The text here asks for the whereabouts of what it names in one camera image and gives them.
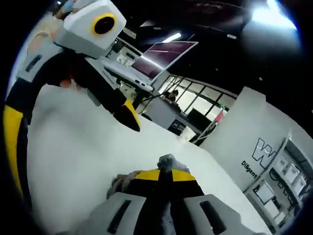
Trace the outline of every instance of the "yellow ring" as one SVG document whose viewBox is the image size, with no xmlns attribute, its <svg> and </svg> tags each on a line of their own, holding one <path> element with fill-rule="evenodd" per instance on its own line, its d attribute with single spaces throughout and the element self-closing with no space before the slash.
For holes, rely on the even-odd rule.
<svg viewBox="0 0 313 235">
<path fill-rule="evenodd" d="M 105 14 L 100 15 L 100 16 L 98 16 L 98 17 L 96 17 L 96 18 L 94 19 L 94 21 L 93 21 L 93 23 L 92 23 L 92 28 L 91 28 L 91 32 L 92 32 L 94 35 L 96 35 L 96 36 L 103 35 L 103 34 L 96 33 L 96 32 L 94 31 L 94 28 L 95 28 L 95 26 L 96 26 L 96 23 L 98 23 L 99 20 L 101 20 L 101 19 L 103 19 L 103 18 L 105 18 L 105 17 L 111 17 L 111 18 L 114 20 L 113 27 L 112 27 L 108 32 L 110 32 L 110 31 L 115 27 L 115 24 L 116 24 L 116 17 L 115 17 L 115 15 L 112 14 L 112 13 L 105 13 Z"/>
</svg>

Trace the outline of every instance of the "black ceiling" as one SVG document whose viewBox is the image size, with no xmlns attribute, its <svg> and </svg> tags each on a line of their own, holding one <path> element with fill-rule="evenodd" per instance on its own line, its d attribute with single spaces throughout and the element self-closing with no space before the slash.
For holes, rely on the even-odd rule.
<svg viewBox="0 0 313 235">
<path fill-rule="evenodd" d="M 113 2 L 126 17 L 127 28 L 136 33 L 136 39 L 123 32 L 120 37 L 141 51 L 176 32 L 182 34 L 181 41 L 199 42 L 170 73 L 235 94 L 244 86 L 262 92 L 313 137 L 310 6 L 281 2 L 296 31 L 251 21 L 252 8 L 266 4 L 261 0 Z"/>
</svg>

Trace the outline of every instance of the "white tabletop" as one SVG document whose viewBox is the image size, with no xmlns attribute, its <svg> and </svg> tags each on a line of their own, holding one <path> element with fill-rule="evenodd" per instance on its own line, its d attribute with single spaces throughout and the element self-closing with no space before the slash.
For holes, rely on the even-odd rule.
<svg viewBox="0 0 313 235">
<path fill-rule="evenodd" d="M 227 173 L 205 150 L 139 117 L 141 132 L 96 107 L 84 91 L 45 86 L 28 135 L 28 177 L 35 216 L 50 234 L 75 228 L 106 198 L 117 174 L 154 169 L 172 153 L 187 165 L 205 194 L 236 210 L 242 223 L 270 234 Z"/>
</svg>

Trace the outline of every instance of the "laptop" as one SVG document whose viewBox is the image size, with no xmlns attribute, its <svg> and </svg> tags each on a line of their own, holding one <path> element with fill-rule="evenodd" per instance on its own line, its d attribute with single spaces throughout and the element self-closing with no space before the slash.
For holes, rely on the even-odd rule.
<svg viewBox="0 0 313 235">
<path fill-rule="evenodd" d="M 113 76 L 127 80 L 145 91 L 153 91 L 152 84 L 163 71 L 172 66 L 198 42 L 156 43 L 143 53 L 130 67 L 103 57 L 102 64 Z"/>
</svg>

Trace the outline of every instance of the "camera lens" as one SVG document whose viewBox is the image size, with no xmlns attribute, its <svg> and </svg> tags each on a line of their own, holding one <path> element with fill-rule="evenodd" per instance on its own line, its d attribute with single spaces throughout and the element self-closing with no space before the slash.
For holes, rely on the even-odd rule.
<svg viewBox="0 0 313 235">
<path fill-rule="evenodd" d="M 97 34 L 105 34 L 109 32 L 114 26 L 114 19 L 112 17 L 104 17 L 95 24 L 94 32 Z"/>
</svg>

